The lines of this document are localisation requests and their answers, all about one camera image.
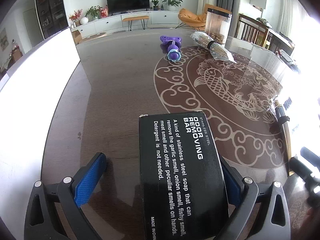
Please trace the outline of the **wooden dining chair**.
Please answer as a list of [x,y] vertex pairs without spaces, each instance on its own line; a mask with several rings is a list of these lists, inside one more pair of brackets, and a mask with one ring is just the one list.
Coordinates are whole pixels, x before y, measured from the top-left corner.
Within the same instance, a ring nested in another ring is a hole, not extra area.
[[239,14],[235,38],[265,48],[269,31],[270,27],[260,21],[244,14]]

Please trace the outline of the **purple toy wand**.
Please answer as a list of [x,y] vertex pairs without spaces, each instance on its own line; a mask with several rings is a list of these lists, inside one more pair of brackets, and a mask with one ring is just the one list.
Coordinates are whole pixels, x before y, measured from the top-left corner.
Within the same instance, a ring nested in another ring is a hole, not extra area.
[[167,58],[171,62],[177,62],[181,59],[181,43],[182,39],[178,36],[160,36],[161,49],[167,54]]

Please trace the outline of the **red flower vase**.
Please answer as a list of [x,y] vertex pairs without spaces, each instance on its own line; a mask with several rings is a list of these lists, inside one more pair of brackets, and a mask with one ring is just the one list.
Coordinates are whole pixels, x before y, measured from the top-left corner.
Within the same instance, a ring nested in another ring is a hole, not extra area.
[[72,24],[76,27],[78,27],[80,25],[80,17],[81,17],[81,14],[82,14],[82,9],[79,9],[79,10],[75,10],[73,12],[73,14],[71,14],[69,16],[69,20],[72,22]]

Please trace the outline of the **leafy plant beside flowers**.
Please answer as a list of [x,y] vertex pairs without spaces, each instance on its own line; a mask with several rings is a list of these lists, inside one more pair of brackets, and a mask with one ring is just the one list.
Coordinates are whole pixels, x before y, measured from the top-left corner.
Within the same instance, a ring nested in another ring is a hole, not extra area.
[[85,16],[91,20],[97,20],[101,16],[102,7],[99,5],[91,6],[85,13]]

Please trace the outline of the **gold cosmetic tube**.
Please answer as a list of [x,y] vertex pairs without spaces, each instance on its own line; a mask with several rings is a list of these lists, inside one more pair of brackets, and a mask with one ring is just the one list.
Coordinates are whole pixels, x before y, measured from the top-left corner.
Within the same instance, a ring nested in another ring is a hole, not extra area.
[[276,119],[278,126],[281,130],[284,144],[285,144],[285,152],[286,152],[286,171],[287,175],[291,176],[292,171],[289,165],[289,161],[292,157],[292,152],[291,152],[291,138],[290,138],[290,130],[289,130],[289,125],[288,122],[290,121],[290,118],[286,115],[284,106],[279,103],[278,100],[274,101],[274,109],[276,113]]

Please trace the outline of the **black television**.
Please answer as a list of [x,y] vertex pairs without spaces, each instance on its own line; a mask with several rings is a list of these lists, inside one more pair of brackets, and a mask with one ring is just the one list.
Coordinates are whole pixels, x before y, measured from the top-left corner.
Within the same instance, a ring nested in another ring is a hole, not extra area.
[[150,0],[106,0],[109,13],[148,9]]

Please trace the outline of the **white TV cabinet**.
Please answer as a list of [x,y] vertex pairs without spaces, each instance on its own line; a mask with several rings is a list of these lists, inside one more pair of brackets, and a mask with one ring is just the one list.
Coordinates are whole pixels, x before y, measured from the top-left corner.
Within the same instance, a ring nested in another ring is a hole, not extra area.
[[[149,16],[149,20],[146,21],[147,28],[175,28],[180,24],[178,18],[178,11],[144,11],[144,12],[132,12],[126,14],[119,14],[114,16],[108,16],[88,22],[71,29],[71,32],[78,30],[81,33],[82,38],[89,37],[99,33],[111,34],[117,31],[128,31],[127,23],[123,23],[122,19],[135,16]],[[140,21],[134,21],[132,30],[142,30]]]

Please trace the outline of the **black odor bar box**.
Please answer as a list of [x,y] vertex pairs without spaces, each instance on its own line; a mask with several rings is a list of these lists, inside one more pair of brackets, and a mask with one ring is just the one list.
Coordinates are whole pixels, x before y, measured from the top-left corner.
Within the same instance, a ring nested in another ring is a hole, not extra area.
[[229,219],[222,167],[203,112],[139,119],[146,239],[209,239]]

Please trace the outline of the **dark display cabinet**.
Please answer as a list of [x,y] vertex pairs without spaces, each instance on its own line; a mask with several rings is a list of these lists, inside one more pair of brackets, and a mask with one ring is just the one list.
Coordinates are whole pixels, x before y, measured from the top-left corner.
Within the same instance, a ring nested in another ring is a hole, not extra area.
[[44,39],[68,27],[63,0],[35,0],[35,5]]

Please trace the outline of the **cardboard box on floor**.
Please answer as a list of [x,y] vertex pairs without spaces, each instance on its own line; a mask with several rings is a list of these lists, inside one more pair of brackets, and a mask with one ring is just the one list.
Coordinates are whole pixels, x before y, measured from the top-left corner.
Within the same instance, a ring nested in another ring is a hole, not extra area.
[[82,36],[81,36],[80,31],[78,31],[78,30],[73,31],[72,32],[72,37],[73,37],[75,45],[78,45],[79,43],[81,43]]

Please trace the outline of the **orange lounge chair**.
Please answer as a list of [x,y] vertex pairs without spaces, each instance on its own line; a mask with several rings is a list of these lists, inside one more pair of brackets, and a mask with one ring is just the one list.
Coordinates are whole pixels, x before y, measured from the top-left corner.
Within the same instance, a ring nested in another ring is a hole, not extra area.
[[218,12],[224,13],[224,14],[232,14],[231,11],[211,5],[211,4],[205,4],[203,13],[197,15],[193,12],[187,10],[187,9],[181,9],[178,13],[178,18],[180,20],[180,24],[176,27],[180,28],[183,26],[191,27],[196,30],[204,30],[206,25],[206,18],[207,18],[207,11],[208,9],[216,10]]

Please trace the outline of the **small wooden bench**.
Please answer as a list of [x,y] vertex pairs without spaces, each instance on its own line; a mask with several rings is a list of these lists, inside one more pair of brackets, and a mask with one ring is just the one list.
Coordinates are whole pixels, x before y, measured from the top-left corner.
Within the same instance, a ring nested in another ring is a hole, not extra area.
[[123,23],[127,23],[127,28],[128,31],[132,31],[132,26],[133,26],[133,22],[134,21],[140,21],[141,25],[142,25],[142,29],[145,30],[146,29],[146,21],[149,20],[149,16],[147,15],[143,15],[143,16],[135,16],[135,17],[127,17],[122,19]]

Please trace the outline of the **white storage box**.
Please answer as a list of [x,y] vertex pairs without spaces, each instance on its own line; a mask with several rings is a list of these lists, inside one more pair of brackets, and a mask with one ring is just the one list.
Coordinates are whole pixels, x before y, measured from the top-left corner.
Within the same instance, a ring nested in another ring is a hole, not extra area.
[[1,80],[1,239],[23,239],[36,181],[56,183],[79,168],[90,90],[70,29],[41,42]]

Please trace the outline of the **potted green plant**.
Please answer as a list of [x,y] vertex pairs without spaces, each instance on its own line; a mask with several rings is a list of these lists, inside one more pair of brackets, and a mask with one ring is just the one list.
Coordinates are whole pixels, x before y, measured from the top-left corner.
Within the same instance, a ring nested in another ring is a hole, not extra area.
[[175,11],[183,3],[183,0],[162,0],[162,3],[165,4],[170,11]]

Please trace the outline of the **clear plastic food jar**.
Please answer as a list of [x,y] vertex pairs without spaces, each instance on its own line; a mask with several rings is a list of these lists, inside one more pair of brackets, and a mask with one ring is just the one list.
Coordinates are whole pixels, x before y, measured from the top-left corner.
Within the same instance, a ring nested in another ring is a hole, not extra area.
[[204,32],[215,42],[225,44],[227,41],[232,13],[222,8],[208,8]]

